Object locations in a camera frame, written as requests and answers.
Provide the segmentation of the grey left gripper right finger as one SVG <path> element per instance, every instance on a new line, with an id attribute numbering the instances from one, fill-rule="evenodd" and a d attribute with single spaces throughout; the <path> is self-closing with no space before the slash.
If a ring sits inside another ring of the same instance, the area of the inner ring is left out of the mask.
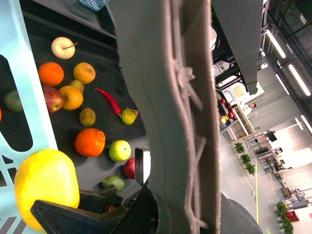
<path id="1" fill-rule="evenodd" d="M 178 120 L 168 140 L 168 220 L 172 234 L 221 231 L 219 124 L 209 48 L 211 4 L 172 6 Z"/>

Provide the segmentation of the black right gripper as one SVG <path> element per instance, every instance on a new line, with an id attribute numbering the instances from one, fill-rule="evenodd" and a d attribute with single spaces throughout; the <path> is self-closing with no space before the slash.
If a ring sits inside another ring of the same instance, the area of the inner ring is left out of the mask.
<path id="1" fill-rule="evenodd" d="M 135 180 L 143 186 L 135 199 L 121 203 L 116 186 L 81 190 L 78 208 L 36 200 L 30 211 L 48 234 L 155 234 L 156 200 L 148 189 L 149 148 L 135 148 Z"/>

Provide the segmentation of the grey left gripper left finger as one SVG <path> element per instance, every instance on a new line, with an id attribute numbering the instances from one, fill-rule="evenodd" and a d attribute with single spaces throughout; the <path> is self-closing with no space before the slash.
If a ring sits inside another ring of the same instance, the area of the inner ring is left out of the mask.
<path id="1" fill-rule="evenodd" d="M 173 66 L 171 3 L 114 0 L 121 70 L 150 145 L 149 189 L 157 205 L 159 234 L 192 234 L 185 204 L 189 190 L 190 145 Z"/>

